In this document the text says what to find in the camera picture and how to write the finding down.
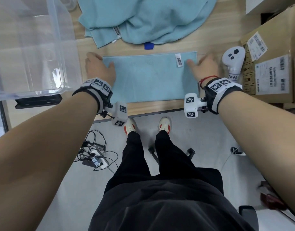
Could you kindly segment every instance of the dark gray shirt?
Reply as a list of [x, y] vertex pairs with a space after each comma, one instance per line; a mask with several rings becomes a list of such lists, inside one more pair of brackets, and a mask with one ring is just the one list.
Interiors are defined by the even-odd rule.
[[253, 230], [221, 192], [199, 179], [125, 183], [109, 190], [89, 231]]

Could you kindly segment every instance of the shoe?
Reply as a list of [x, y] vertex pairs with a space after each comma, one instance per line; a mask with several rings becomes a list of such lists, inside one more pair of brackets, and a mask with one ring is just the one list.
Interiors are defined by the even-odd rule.
[[129, 118], [127, 122], [125, 123], [124, 131], [127, 136], [132, 131], [136, 132], [136, 123], [134, 122], [132, 118]]
[[171, 122], [167, 117], [161, 118], [159, 122], [159, 132], [166, 131], [168, 134], [171, 130]]

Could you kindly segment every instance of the wooden table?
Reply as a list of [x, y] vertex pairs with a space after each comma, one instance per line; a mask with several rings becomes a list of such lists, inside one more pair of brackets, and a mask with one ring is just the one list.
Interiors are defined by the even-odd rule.
[[[207, 21], [195, 32], [187, 37], [164, 45], [155, 45], [153, 50], [144, 50], [143, 45], [133, 45], [118, 40], [115, 44], [108, 44], [97, 49], [92, 38], [85, 38], [84, 27], [78, 22], [81, 15], [80, 8], [71, 12], [78, 54], [83, 79], [86, 78], [84, 60], [87, 52], [96, 52], [102, 56], [143, 55], [155, 53], [173, 53], [197, 51], [198, 59], [209, 52], [213, 52], [220, 62], [222, 54], [229, 48], [239, 45], [240, 38], [246, 33], [260, 26], [260, 15], [245, 15], [245, 0], [218, 0]], [[30, 117], [49, 109], [50, 107], [28, 108], [16, 110], [16, 102], [4, 102], [4, 108], [9, 128], [12, 128]], [[128, 115], [141, 116], [183, 108], [183, 100], [129, 103]], [[103, 120], [96, 116], [95, 121]]]

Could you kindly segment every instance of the black pants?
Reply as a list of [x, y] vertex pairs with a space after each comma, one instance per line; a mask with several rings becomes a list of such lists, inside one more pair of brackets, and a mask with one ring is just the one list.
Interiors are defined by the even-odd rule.
[[155, 148], [159, 158], [159, 175], [151, 176], [144, 159], [140, 135], [130, 132], [123, 150], [122, 163], [107, 183], [105, 193], [123, 183], [147, 180], [196, 178], [208, 182], [188, 156], [172, 143], [166, 131], [156, 135]]

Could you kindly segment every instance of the towel tag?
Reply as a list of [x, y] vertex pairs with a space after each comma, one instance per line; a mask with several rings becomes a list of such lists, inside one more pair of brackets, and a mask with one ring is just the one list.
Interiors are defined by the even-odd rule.
[[175, 54], [176, 64], [178, 67], [184, 66], [182, 63], [182, 57], [181, 54]]
[[113, 30], [114, 30], [114, 32], [115, 32], [115, 34], [116, 34], [116, 37], [117, 37], [118, 39], [122, 38], [122, 37], [121, 37], [120, 28], [119, 28], [118, 26], [113, 27]]

